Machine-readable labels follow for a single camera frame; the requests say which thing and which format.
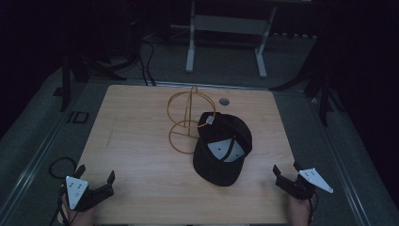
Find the white metal table frame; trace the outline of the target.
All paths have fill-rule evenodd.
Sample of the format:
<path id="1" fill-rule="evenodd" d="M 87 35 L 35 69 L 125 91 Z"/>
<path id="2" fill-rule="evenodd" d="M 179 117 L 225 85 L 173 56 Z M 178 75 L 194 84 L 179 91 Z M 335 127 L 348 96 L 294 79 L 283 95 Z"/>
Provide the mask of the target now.
<path id="1" fill-rule="evenodd" d="M 194 71 L 195 62 L 195 33 L 197 30 L 225 32 L 246 35 L 259 35 L 262 37 L 261 43 L 254 49 L 255 59 L 258 67 L 259 76 L 267 77 L 263 59 L 263 50 L 270 34 L 271 26 L 277 12 L 276 7 L 272 7 L 265 20 L 244 19 L 234 17 L 212 16 L 198 14 L 196 12 L 196 0 L 191 0 L 189 44 L 186 57 L 185 71 Z"/>

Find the gold wire hat stand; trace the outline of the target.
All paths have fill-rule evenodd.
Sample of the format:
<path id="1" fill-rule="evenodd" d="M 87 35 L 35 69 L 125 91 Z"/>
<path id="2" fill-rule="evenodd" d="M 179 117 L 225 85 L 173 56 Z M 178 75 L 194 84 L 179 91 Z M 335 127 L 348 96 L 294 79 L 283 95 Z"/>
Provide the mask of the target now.
<path id="1" fill-rule="evenodd" d="M 172 103 L 177 100 L 180 97 L 186 97 L 185 103 L 184 103 L 184 115 L 183 118 L 179 121 L 175 120 L 171 113 L 170 109 L 172 107 Z M 212 116 L 215 115 L 216 113 L 216 107 L 215 107 L 215 102 L 212 100 L 212 98 L 199 91 L 197 86 L 193 86 L 189 90 L 185 91 L 179 91 L 170 96 L 168 99 L 168 104 L 167 104 L 167 115 L 168 118 L 171 120 L 173 123 L 172 127 L 168 131 L 168 142 L 171 145 L 171 147 L 178 153 L 183 153 L 183 154 L 193 154 L 193 151 L 185 151 L 176 146 L 176 144 L 172 141 L 172 136 L 181 136 L 181 137 L 189 137 L 189 138 L 194 138 L 198 139 L 198 136 L 194 136 L 192 134 L 192 131 L 194 129 L 201 128 L 205 125 L 204 123 L 199 123 L 198 121 L 195 121 L 193 118 L 193 105 L 194 105 L 194 99 L 196 97 L 200 97 L 203 99 L 206 103 L 210 105 L 212 108 Z"/>

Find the black baseball cap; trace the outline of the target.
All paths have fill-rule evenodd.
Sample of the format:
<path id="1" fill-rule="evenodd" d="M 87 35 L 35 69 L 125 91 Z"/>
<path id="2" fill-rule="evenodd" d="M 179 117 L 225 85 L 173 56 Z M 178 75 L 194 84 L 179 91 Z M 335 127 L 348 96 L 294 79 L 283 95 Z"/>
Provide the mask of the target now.
<path id="1" fill-rule="evenodd" d="M 212 112 L 203 112 L 199 139 L 193 156 L 196 173 L 217 186 L 231 186 L 238 179 L 246 157 L 252 151 L 252 134 L 238 117 L 216 112 L 213 124 L 206 123 Z"/>

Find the black rectangular floor bracket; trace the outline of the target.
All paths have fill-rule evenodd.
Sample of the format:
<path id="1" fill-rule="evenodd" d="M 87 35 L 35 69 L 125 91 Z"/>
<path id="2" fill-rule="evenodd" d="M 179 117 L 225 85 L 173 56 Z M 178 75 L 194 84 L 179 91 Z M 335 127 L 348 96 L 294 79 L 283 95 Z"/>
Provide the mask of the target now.
<path id="1" fill-rule="evenodd" d="M 88 112 L 73 111 L 68 117 L 67 123 L 86 123 L 88 118 Z"/>

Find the person's left hand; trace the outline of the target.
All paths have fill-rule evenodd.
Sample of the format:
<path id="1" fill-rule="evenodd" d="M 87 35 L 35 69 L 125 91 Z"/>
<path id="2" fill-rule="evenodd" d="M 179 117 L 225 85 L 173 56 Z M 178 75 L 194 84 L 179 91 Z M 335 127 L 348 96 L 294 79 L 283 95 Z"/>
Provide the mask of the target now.
<path id="1" fill-rule="evenodd" d="M 84 212 L 76 212 L 69 208 L 65 194 L 61 196 L 61 200 L 62 216 L 66 218 L 68 226 L 94 226 L 96 213 L 95 207 Z"/>

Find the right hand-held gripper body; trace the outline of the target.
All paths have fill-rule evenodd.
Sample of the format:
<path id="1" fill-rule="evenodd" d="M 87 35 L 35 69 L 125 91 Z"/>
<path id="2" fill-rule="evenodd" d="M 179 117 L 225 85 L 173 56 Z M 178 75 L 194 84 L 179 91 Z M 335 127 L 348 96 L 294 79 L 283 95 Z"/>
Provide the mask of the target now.
<path id="1" fill-rule="evenodd" d="M 290 196 L 299 200 L 311 199 L 316 188 L 321 188 L 328 193 L 334 189 L 325 181 L 316 169 L 304 169 L 297 175 L 295 181 L 291 181 L 283 175 L 277 180 L 276 186 L 287 192 Z"/>

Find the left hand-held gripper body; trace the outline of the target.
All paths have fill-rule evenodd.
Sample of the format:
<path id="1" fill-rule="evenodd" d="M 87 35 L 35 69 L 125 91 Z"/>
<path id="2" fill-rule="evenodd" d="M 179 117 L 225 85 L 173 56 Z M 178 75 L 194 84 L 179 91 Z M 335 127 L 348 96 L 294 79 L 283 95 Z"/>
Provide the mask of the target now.
<path id="1" fill-rule="evenodd" d="M 71 176 L 66 177 L 68 205 L 72 211 L 87 211 L 114 195 L 113 187 L 105 184 L 90 190 L 88 182 Z"/>

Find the person's right hand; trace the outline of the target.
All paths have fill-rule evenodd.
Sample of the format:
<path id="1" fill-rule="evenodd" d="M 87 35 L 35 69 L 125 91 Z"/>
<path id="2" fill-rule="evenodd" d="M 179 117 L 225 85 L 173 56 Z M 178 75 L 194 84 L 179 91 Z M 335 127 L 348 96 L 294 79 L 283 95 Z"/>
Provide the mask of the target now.
<path id="1" fill-rule="evenodd" d="M 288 197 L 288 219 L 291 226 L 310 226 L 313 199 L 299 200 Z"/>

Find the black tripod stand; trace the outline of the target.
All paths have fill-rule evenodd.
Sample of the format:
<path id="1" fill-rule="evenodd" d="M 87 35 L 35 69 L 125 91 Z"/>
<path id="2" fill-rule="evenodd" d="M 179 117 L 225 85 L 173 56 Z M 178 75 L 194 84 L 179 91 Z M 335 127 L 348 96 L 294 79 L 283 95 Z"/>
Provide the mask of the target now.
<path id="1" fill-rule="evenodd" d="M 68 49 L 61 58 L 61 86 L 56 88 L 54 95 L 62 98 L 60 111 L 64 112 L 72 99 L 71 93 L 71 73 L 80 82 L 88 81 L 86 66 L 92 67 L 103 75 L 113 80 L 125 81 L 124 77 L 116 75 L 109 68 L 101 65 L 93 57 L 76 51 L 73 48 Z"/>
<path id="2" fill-rule="evenodd" d="M 298 75 L 290 81 L 270 88 L 273 91 L 283 91 L 305 80 L 309 83 L 304 89 L 307 98 L 315 98 L 320 95 L 319 119 L 327 126 L 327 112 L 330 109 L 328 103 L 331 76 L 339 61 L 340 48 L 337 43 L 327 40 L 317 40 L 311 48 Z"/>

